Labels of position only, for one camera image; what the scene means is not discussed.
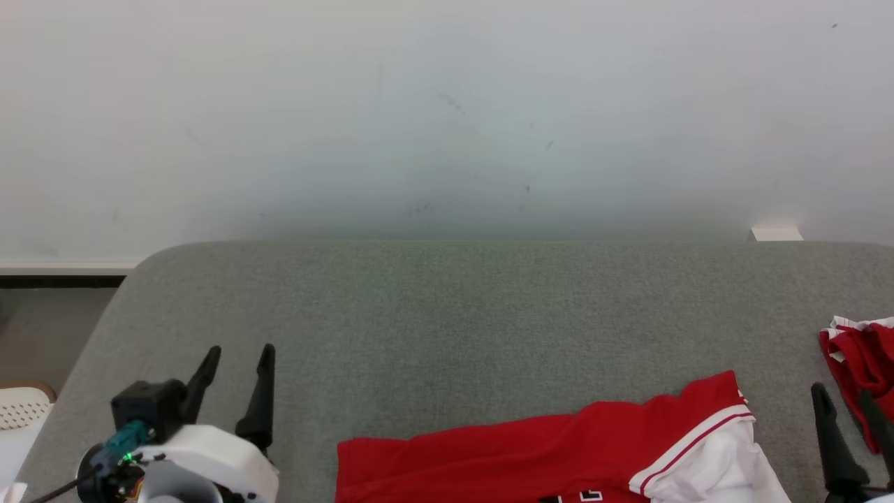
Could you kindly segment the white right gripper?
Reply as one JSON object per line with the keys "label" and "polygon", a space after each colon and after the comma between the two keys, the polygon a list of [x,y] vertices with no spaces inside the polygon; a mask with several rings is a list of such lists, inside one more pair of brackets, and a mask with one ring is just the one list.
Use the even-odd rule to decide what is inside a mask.
{"label": "white right gripper", "polygon": [[876,445],[880,449],[888,485],[868,485],[870,479],[856,464],[837,424],[837,409],[825,386],[811,386],[815,432],[819,446],[824,487],[828,502],[892,502],[893,501],[893,425],[869,391],[860,392],[860,408]]}

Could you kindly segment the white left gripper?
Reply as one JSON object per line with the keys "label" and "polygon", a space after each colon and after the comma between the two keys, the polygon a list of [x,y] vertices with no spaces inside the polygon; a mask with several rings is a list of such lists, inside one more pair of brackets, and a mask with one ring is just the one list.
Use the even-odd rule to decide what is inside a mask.
{"label": "white left gripper", "polygon": [[[221,347],[205,354],[187,384],[184,424],[195,424],[214,381]],[[280,474],[266,458],[272,443],[277,350],[267,343],[256,384],[234,433],[186,425],[160,444],[143,424],[131,424],[89,449],[77,473],[81,502],[274,502]]]}

